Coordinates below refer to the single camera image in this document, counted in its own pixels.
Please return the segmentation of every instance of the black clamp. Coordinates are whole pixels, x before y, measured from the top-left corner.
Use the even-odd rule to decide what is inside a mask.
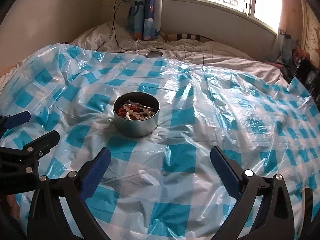
[[[94,160],[86,162],[65,178],[41,176],[34,192],[29,218],[28,240],[80,240],[64,215],[59,197],[65,197],[73,218],[85,240],[110,240],[88,209],[85,200],[96,191],[111,161],[103,148]]]
[[[0,119],[0,136],[30,120],[28,111]],[[22,150],[0,147],[0,194],[32,191],[38,183],[39,159],[59,143],[60,135],[51,131],[28,143]]]
[[[212,240],[236,240],[249,217],[256,196],[263,196],[252,228],[241,240],[293,240],[294,221],[289,193],[280,174],[259,177],[228,159],[218,146],[210,159],[228,194],[237,202]]]

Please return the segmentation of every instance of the round tin can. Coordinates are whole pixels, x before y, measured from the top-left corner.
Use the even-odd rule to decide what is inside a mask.
[[[148,58],[163,57],[163,53],[161,51],[149,51],[146,53],[146,57]]]
[[[147,107],[151,107],[156,113],[152,117],[143,120],[131,121],[123,119],[117,113],[123,104],[129,100]],[[116,127],[120,133],[127,137],[141,138],[150,135],[157,128],[160,104],[159,101],[152,95],[143,92],[130,92],[116,99],[113,104],[113,112],[115,115]]]

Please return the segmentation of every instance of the blue gripper pad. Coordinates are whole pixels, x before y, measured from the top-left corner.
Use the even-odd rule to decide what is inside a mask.
[[[242,197],[242,192],[240,191],[242,182],[229,165],[226,157],[216,147],[213,147],[210,152],[210,160],[228,194],[239,200]]]
[[[110,150],[103,147],[94,160],[84,164],[83,168],[87,166],[86,164],[90,165],[88,171],[81,180],[80,196],[84,202],[87,198],[91,198],[93,196],[110,162]]]
[[[4,128],[12,129],[19,125],[22,125],[26,122],[29,122],[31,115],[28,111],[15,114],[13,116],[8,117],[8,119],[4,123]]]

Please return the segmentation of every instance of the white wall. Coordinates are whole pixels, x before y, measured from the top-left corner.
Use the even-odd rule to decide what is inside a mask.
[[[100,23],[101,0],[16,0],[0,26],[0,70]]]
[[[0,70],[38,49],[71,42],[91,27],[113,19],[115,0],[16,0],[0,26]],[[126,25],[130,2],[123,2],[116,22]],[[275,36],[226,11],[185,1],[164,0],[162,31],[200,34],[264,61]]]
[[[102,0],[101,20],[112,21],[115,0]],[[131,3],[122,3],[116,22],[125,25]],[[250,57],[265,61],[275,34],[249,19],[214,8],[186,1],[163,0],[161,30],[167,33],[199,34],[232,46]]]
[[[265,61],[275,34],[249,19],[211,6],[184,0],[164,0],[161,30],[199,34]]]

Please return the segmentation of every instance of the metal screw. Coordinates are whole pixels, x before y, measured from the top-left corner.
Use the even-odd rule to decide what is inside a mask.
[[[246,176],[248,176],[248,177],[252,177],[254,173],[253,173],[252,170],[245,170],[245,171],[244,171],[244,174],[245,174]]]
[[[281,174],[276,174],[276,179],[277,179],[277,180],[282,180],[282,179],[283,179],[283,177],[282,177],[282,175],[281,175]]]
[[[44,182],[47,179],[47,176],[43,175],[40,177],[39,181]]]
[[[68,174],[68,177],[69,178],[74,178],[75,176],[77,176],[77,174],[78,173],[76,171],[70,171],[69,174]]]
[[[31,167],[26,167],[26,173],[30,174],[33,171]]]

